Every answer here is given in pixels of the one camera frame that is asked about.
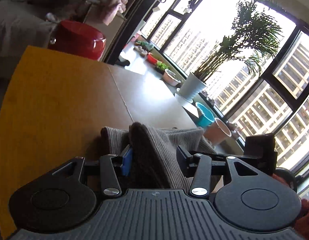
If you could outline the grey sofa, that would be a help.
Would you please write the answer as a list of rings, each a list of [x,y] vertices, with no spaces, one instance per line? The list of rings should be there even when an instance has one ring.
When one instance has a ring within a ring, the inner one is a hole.
[[[48,46],[56,23],[46,15],[66,1],[0,0],[0,78],[11,78],[27,46]]]

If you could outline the striped grey knit garment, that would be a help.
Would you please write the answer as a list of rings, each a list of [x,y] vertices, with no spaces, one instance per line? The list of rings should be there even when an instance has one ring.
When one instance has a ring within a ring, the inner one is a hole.
[[[128,130],[101,129],[102,154],[120,154],[132,147],[132,165],[126,180],[131,189],[183,189],[188,191],[192,178],[183,176],[176,158],[178,146],[189,152],[216,152],[203,136],[202,128],[159,129],[135,122]]]

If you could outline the teal plastic basin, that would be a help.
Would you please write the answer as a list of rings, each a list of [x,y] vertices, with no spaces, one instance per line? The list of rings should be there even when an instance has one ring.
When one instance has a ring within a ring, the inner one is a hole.
[[[196,121],[197,126],[200,127],[210,126],[215,121],[215,117],[212,114],[212,112],[199,102],[195,103],[195,106],[198,110],[199,115],[199,118]]]

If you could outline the potted palm plant white pot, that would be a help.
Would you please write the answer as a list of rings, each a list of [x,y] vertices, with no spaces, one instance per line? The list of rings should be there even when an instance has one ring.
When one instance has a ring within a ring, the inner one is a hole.
[[[215,44],[208,58],[189,74],[178,91],[180,97],[192,100],[206,87],[206,81],[228,61],[243,62],[249,75],[261,74],[262,59],[274,58],[279,51],[282,28],[274,16],[257,8],[259,4],[278,9],[274,0],[238,1],[232,33]]]

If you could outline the metal bowl on sill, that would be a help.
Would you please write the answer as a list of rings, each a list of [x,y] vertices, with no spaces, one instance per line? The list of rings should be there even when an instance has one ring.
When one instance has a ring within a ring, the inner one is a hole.
[[[176,77],[176,74],[169,69],[164,71],[163,80],[172,87],[176,87],[181,83],[181,81]]]

